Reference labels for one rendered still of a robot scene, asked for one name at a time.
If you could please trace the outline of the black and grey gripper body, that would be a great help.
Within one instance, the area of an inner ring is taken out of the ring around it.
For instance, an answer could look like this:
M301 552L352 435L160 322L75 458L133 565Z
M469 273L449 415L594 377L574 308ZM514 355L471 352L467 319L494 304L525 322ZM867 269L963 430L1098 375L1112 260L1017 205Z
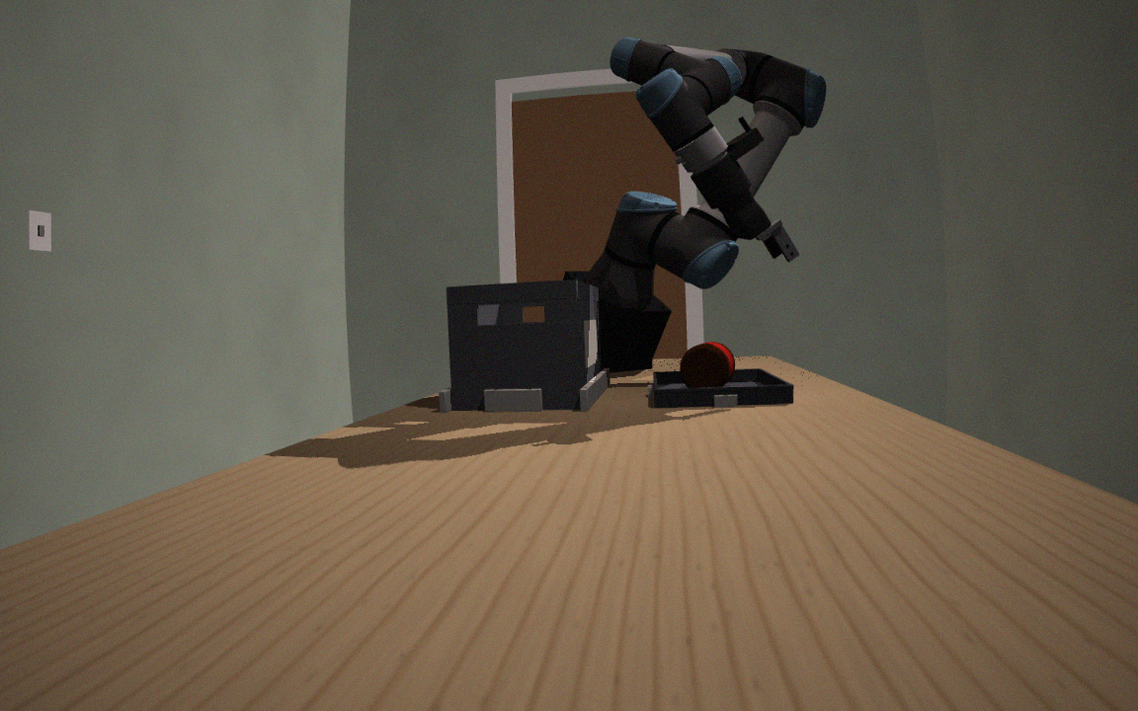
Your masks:
M682 163L688 174L692 172L691 179L710 208L721 210L733 237L753 240L772 228L772 220L756 202L749 189L753 182L747 179L737 159L762 143L764 139L757 127L747 125L744 117L739 122L745 133L726 143L714 126L687 147L676 150L676 162L677 165Z

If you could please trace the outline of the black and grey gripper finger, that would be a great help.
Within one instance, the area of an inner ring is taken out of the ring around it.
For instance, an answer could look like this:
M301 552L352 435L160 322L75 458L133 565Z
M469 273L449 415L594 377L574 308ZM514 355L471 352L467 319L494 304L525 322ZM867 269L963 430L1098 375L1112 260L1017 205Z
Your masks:
M772 234L772 237L775 238L775 242L777 243L785 259L787 262L795 261L795 256L799 256L799 253L795 251L795 246L793 243L793 240L791 240L790 237L787 237L787 231L785 231L784 226L782 226L781 220L772 222L772 228L768 228L767 230L762 231L762 234L756 237L756 240L762 240L762 238L768 237L769 234Z
M768 251L772 253L773 261L775 261L775 258L778 257L778 255L782 255L777 243L775 242L775 238L773 238L772 234L765 237L762 239L762 242L765 243L765 247L767 247Z

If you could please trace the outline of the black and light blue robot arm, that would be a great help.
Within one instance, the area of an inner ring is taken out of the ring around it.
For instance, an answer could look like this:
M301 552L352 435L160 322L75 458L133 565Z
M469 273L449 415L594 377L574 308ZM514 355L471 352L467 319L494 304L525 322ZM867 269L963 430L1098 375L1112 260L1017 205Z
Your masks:
M749 188L753 197L787 138L802 133L805 125L816 126L825 107L825 77L750 50L712 52L620 38L610 69L642 85L635 94L640 107L673 152L714 127L709 114L728 104L731 96L754 104L749 127L757 127L764 140L737 159L753 182ZM586 279L600 288L602 300L644 309L654 294L655 265L701 289L728 274L739 257L739 238L721 210L710 208L707 199L686 215L676 210L677 202L667 197L644 191L622 195L604 254Z

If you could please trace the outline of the brown bottle with red label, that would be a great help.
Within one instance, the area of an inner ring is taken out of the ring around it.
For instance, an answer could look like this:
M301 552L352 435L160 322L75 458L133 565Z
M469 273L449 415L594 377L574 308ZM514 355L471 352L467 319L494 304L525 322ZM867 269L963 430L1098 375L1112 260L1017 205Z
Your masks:
M687 388L721 387L735 370L735 358L724 344L698 344L684 353L681 377Z

